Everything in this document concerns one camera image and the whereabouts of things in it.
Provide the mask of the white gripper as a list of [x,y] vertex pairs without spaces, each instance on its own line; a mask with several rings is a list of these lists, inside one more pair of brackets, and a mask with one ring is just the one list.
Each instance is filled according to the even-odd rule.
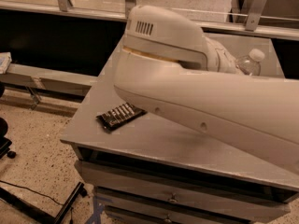
[[243,74],[235,64],[235,57],[222,43],[207,37],[206,44],[209,49],[209,55],[212,56],[212,61],[216,62],[217,65],[216,67],[209,65],[207,67],[208,71],[238,75]]

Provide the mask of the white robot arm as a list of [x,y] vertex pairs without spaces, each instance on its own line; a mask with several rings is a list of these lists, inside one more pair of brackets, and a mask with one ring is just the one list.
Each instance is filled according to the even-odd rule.
[[298,170],[299,81],[242,74],[223,45],[173,11],[132,8],[114,88],[132,105]]

